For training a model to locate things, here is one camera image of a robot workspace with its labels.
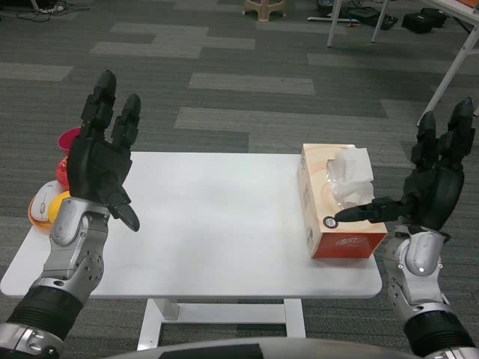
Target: robotic arm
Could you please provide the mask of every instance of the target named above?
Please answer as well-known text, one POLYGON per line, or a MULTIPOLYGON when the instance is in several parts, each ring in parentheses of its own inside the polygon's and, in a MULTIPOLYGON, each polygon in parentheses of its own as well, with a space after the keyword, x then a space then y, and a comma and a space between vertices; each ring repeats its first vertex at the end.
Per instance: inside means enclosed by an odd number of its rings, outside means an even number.
POLYGON ((439 288, 441 251, 449 235, 440 233, 459 200, 464 183, 461 162, 471 152, 475 130, 470 98, 459 103, 448 132, 436 139, 432 112, 420 122, 412 149, 416 165, 406 178, 403 198, 377 198, 365 206, 345 209, 336 221, 394 221, 383 255, 388 272, 388 297, 416 355, 434 359, 479 358, 471 337, 454 315, 439 288))
POLYGON ((141 102, 132 94, 112 131, 116 78, 105 71, 85 104, 82 130, 68 157, 72 197, 65 199, 50 234, 51 252, 7 323, 0 325, 1 358, 58 358, 64 339, 103 276, 110 214, 137 231, 123 182, 131 167, 141 102))
MULTIPOLYGON (((61 204, 43 273, 7 323, 0 324, 1 359, 59 358, 64 339, 102 279, 109 216, 120 218, 134 231, 139 229, 138 217, 122 185, 132 164, 130 147, 138 133, 141 103, 135 94, 129 97, 113 127, 112 142, 107 142, 105 129, 113 115, 115 89, 115 76, 105 71, 87 99, 82 130, 68 158, 72 197, 61 204)), ((372 223, 402 218, 403 224, 394 231, 384 253, 388 296, 413 352, 430 359, 479 359, 479 350, 438 285, 440 254, 449 239, 439 231, 463 187, 461 161, 471 151, 475 134, 472 113, 472 101, 465 99, 454 109, 448 132, 437 140, 433 114, 425 114, 412 151, 416 168, 406 179, 403 198, 378 198, 335 216, 336 221, 372 223)), ((265 359, 412 358, 369 346, 292 338, 191 344, 118 358, 163 358, 163 354, 172 354, 168 358, 199 358, 197 353, 207 353, 209 359, 230 358, 231 353, 236 358, 252 358, 240 357, 238 351, 245 348, 255 358, 265 359)))

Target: silver metal joint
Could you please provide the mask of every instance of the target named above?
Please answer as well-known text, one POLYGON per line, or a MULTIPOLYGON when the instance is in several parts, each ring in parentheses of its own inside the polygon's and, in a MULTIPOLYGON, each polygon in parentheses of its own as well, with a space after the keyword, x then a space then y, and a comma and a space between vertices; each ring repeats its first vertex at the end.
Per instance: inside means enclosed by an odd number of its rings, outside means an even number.
POLYGON ((423 227, 398 226, 385 247, 388 297, 402 325, 422 313, 452 312, 438 277, 445 237, 423 227))
POLYGON ((55 348, 59 354, 65 349, 63 341, 47 331, 28 325, 0 324, 0 348, 39 355, 47 347, 55 348))
POLYGON ((60 289, 85 305, 103 276, 109 216, 107 208, 89 200, 64 200, 52 228, 52 250, 32 286, 60 289))
POLYGON ((479 349, 449 348, 429 354, 426 359, 479 359, 479 349))

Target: black bag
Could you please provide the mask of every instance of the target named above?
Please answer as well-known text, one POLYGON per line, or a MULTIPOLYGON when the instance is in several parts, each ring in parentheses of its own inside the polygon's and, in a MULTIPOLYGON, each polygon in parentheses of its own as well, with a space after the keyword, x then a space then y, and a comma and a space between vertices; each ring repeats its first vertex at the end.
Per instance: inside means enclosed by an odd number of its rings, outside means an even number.
POLYGON ((434 19, 433 27, 440 28, 444 25, 448 17, 439 9, 432 9, 431 7, 425 7, 421 10, 421 15, 434 19))
MULTIPOLYGON (((375 27, 379 20, 380 12, 373 7, 357 7, 348 11, 348 16, 351 19, 358 20, 361 24, 375 27)), ((381 30, 389 30, 397 22, 397 17, 391 15, 384 15, 384 20, 381 24, 381 30)))
POLYGON ((416 34, 425 34, 433 30, 434 19, 420 13, 408 13, 404 15, 403 27, 416 34))
POLYGON ((348 10, 348 15, 351 19, 356 19, 361 24, 369 26, 376 26, 377 20, 379 20, 379 11, 373 7, 357 7, 348 10))

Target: white tissue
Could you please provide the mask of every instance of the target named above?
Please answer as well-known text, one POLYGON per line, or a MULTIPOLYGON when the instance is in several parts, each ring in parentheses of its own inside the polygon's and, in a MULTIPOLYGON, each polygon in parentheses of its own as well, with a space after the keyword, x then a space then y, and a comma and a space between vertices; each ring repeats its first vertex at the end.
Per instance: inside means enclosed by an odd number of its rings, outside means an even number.
POLYGON ((373 169, 365 148, 348 148, 328 162, 328 182, 339 206, 361 206, 374 199, 373 169))

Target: stool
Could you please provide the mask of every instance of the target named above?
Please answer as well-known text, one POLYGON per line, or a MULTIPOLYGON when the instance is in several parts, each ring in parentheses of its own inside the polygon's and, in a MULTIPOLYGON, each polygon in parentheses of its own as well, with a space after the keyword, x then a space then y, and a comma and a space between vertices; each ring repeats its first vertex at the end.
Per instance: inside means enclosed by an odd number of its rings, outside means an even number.
POLYGON ((286 16, 286 0, 280 0, 275 4, 270 4, 269 2, 272 0, 260 0, 260 3, 257 3, 252 0, 245 0, 245 10, 242 12, 245 15, 250 10, 257 11, 258 19, 261 22, 268 22, 269 15, 273 11, 281 11, 283 13, 283 17, 286 16))

